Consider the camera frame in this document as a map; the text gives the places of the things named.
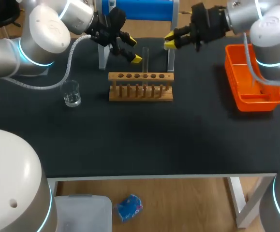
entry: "orange basket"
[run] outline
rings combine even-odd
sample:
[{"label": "orange basket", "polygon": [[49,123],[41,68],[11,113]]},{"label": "orange basket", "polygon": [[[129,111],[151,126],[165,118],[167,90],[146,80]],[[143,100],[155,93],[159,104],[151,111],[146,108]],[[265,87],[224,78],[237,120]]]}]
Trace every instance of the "orange basket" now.
[{"label": "orange basket", "polygon": [[[261,76],[251,45],[249,51],[254,72]],[[228,45],[225,52],[225,68],[238,109],[243,112],[274,110],[280,104],[280,87],[263,85],[257,81],[253,83],[243,44]]]}]

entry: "test tube rack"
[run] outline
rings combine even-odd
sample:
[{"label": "test tube rack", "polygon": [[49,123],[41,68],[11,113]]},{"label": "test tube rack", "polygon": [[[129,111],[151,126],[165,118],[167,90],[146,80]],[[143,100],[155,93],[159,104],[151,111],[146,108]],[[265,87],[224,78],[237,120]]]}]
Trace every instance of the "test tube rack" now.
[{"label": "test tube rack", "polygon": [[109,101],[122,102],[171,102],[173,101],[172,86],[174,74],[171,72],[110,72]]}]

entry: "table frame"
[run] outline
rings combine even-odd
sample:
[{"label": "table frame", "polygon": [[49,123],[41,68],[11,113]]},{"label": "table frame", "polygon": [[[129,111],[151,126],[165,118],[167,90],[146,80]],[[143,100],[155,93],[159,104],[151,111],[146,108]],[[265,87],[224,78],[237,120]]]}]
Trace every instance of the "table frame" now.
[{"label": "table frame", "polygon": [[[259,215],[259,205],[267,187],[275,177],[275,173],[268,174],[203,174],[203,175],[124,175],[124,176],[95,176],[95,177],[62,177],[48,178],[49,185],[56,195],[58,181],[78,181],[78,180],[123,180],[123,179],[158,179],[158,178],[227,178],[232,196],[232,202],[236,212],[236,225],[239,229],[247,228]],[[245,201],[242,185],[239,177],[259,176],[261,179],[254,187],[254,192]]]}]

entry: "water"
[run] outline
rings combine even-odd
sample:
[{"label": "water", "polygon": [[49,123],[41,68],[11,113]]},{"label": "water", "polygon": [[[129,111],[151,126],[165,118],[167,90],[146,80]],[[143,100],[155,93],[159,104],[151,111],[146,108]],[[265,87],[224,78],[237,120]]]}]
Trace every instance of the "water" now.
[{"label": "water", "polygon": [[66,102],[66,105],[69,107],[76,107],[82,102],[79,93],[71,93],[66,95],[64,97],[64,101]]}]

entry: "test tube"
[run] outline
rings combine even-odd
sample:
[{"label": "test tube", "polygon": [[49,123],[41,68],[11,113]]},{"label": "test tube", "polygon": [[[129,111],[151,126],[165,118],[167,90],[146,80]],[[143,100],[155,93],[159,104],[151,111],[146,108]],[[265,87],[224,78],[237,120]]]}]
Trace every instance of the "test tube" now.
[{"label": "test tube", "polygon": [[[149,53],[149,48],[148,47],[143,47],[142,49],[142,74],[143,77],[148,77],[148,53]],[[142,82],[142,87],[147,84],[147,81]]]}]

